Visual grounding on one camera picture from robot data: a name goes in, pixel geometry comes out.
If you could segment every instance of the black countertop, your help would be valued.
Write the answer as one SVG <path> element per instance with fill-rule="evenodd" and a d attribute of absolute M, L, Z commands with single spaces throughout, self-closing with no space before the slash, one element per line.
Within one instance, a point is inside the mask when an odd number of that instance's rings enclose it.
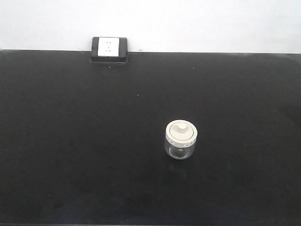
<path fill-rule="evenodd" d="M 0 52 L 0 223 L 301 224 L 300 55 Z M 196 125 L 194 154 L 164 150 Z"/>

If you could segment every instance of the white wall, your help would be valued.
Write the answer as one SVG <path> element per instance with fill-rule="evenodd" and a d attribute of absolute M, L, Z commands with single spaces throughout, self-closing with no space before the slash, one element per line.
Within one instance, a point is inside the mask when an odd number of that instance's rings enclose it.
<path fill-rule="evenodd" d="M 0 48 L 301 53 L 301 0 L 1 0 Z"/>

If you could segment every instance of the wall outlet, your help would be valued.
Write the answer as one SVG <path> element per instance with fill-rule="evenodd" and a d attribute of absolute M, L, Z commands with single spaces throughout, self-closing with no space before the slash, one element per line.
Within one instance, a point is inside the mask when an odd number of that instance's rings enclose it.
<path fill-rule="evenodd" d="M 92 62 L 126 62 L 127 39 L 93 37 Z"/>
<path fill-rule="evenodd" d="M 99 38 L 98 41 L 99 57 L 118 57 L 119 56 L 119 38 Z"/>

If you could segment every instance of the lid handle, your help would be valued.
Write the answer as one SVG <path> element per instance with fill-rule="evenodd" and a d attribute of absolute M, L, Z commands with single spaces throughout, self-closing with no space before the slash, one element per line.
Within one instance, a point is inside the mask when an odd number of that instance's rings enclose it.
<path fill-rule="evenodd" d="M 179 123 L 177 130 L 179 133 L 185 133 L 187 131 L 187 125 L 185 123 Z"/>

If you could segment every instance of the black surface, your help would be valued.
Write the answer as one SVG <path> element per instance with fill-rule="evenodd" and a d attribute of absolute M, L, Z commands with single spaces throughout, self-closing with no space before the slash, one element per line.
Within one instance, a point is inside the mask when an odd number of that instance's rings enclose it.
<path fill-rule="evenodd" d="M 0 222 L 301 223 L 298 55 L 0 52 Z M 199 131 L 164 150 L 165 126 Z"/>

